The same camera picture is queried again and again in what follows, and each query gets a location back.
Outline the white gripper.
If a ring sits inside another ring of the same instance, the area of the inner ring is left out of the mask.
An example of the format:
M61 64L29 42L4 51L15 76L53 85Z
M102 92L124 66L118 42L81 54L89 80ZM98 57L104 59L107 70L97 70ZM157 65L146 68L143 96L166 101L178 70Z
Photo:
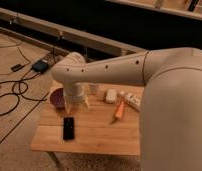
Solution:
M71 103L81 103L90 110L89 100L85 99L85 91L82 83L67 83L63 86L63 96L66 102L66 112L71 113Z

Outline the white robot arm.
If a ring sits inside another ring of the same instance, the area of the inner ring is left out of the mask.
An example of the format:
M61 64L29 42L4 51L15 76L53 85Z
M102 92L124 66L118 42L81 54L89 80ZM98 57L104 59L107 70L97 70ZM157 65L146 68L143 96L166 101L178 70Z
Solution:
M52 76L69 104L85 99L84 83L143 87L141 171L202 171L202 50L150 50L90 63L72 52Z

